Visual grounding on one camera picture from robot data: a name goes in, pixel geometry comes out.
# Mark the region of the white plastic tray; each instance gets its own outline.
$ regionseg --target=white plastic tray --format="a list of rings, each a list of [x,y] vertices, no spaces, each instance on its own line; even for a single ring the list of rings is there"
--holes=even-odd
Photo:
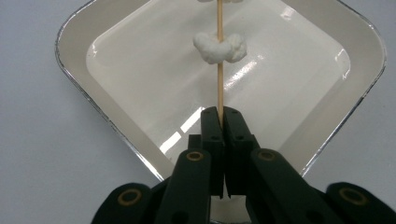
[[[225,104],[306,172],[382,73],[381,39],[335,0],[244,0],[223,13],[225,34],[242,34],[248,51],[225,64]],[[192,45],[199,32],[216,32],[215,2],[97,0],[57,40],[62,69],[160,179],[217,101],[216,66]],[[242,208],[243,198],[214,200],[212,217],[247,221]]]

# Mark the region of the metal grommet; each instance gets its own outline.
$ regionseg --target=metal grommet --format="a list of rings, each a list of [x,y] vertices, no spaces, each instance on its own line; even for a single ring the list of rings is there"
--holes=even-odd
[[[200,161],[203,158],[204,154],[198,151],[193,151],[187,154],[187,159],[189,159],[189,161]]]
[[[131,206],[140,201],[142,198],[142,192],[138,189],[127,189],[122,194],[120,194],[118,198],[118,202],[122,206]]]
[[[341,197],[350,203],[353,203],[358,206],[366,205],[369,200],[364,196],[364,194],[360,193],[359,191],[351,188],[341,188],[338,191]]]
[[[258,156],[259,159],[263,161],[273,161],[276,157],[276,155],[273,152],[267,150],[261,150]]]

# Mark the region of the white popcorn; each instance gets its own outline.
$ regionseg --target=white popcorn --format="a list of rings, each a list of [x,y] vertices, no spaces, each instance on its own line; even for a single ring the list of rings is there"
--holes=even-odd
[[[219,43],[215,35],[199,33],[194,37],[193,44],[200,52],[202,59],[210,64],[223,61],[236,63],[247,55],[246,41],[238,34],[230,35]]]

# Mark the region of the white table surface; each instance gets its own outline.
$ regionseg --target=white table surface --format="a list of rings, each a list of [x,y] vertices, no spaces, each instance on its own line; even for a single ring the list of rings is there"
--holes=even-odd
[[[90,223],[107,194],[158,180],[63,74],[59,28],[86,0],[0,1],[0,223]],[[396,1],[345,0],[379,30],[388,66],[305,179],[346,181],[396,210]]]

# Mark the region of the black mechanical linkage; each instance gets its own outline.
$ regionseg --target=black mechanical linkage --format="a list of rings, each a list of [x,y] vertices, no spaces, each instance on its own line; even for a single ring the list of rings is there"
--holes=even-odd
[[[396,223],[396,213],[373,194],[348,183],[326,193],[310,187],[283,156],[260,148],[242,114],[224,107],[201,113],[201,134],[189,137],[171,177],[149,189],[127,184],[113,190],[92,224],[206,224],[210,196],[246,195],[253,224]]]

